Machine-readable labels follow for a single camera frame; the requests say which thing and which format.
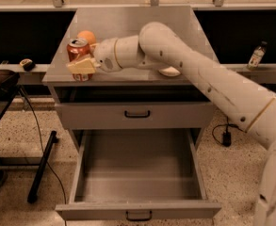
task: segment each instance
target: drawer handle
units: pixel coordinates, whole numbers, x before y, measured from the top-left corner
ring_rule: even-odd
[[[129,212],[126,211],[126,220],[131,222],[144,222],[150,221],[153,218],[153,211],[149,211],[149,216],[147,218],[129,218]]]
[[[148,118],[150,117],[150,110],[147,111],[146,114],[144,115],[135,115],[135,114],[130,114],[130,112],[128,112],[127,110],[124,111],[124,116],[126,118],[134,118],[134,119],[138,119],[138,118]]]

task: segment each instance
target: floor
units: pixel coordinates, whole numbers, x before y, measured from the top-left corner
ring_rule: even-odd
[[[76,149],[68,132],[58,119],[56,111],[49,106],[35,104],[41,128],[43,145],[52,130],[59,139],[51,152],[50,165],[62,181],[68,197],[76,163]],[[89,226],[240,226],[252,225],[255,199],[266,151],[244,133],[230,128],[232,146],[220,146],[212,137],[216,125],[224,124],[225,116],[216,110],[213,120],[206,128],[197,152],[208,198],[220,202],[222,209],[213,219],[128,221],[68,221],[67,225]],[[221,137],[224,127],[215,130]],[[1,156],[40,156],[41,145],[38,127],[30,110],[23,111],[12,105],[0,121]],[[47,168],[38,191],[38,200],[29,204],[26,198],[35,176],[36,168],[9,169],[8,178],[0,188],[0,225],[53,225],[63,226],[63,219],[55,211],[57,204],[64,203],[63,193],[55,175]]]

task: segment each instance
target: metal leg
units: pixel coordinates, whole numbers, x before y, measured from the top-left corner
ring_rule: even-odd
[[[57,143],[56,133],[57,133],[56,131],[52,131],[52,133],[51,133],[51,135],[49,137],[49,140],[47,142],[47,145],[46,145],[43,157],[41,159],[40,166],[39,166],[39,168],[38,168],[38,170],[36,172],[36,176],[35,176],[33,185],[31,187],[31,190],[30,190],[30,192],[28,194],[28,197],[27,197],[27,201],[29,203],[33,203],[33,202],[35,202],[37,200],[37,191],[38,191],[38,188],[39,188],[40,183],[41,183],[41,178],[42,178],[42,175],[43,175],[43,172],[44,172],[47,160],[49,158],[49,155],[50,155],[50,152],[52,150],[53,144]]]

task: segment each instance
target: bottle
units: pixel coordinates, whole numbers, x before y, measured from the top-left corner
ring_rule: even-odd
[[[267,42],[262,41],[261,44],[254,49],[251,59],[247,65],[249,70],[253,71],[258,67],[263,55],[267,51],[267,45]]]

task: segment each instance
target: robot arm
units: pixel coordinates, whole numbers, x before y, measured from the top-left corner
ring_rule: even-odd
[[[96,47],[94,56],[107,72],[127,67],[157,70],[174,67],[240,129],[268,149],[254,224],[276,225],[274,92],[193,51],[161,23],[146,24],[138,36],[105,40]]]

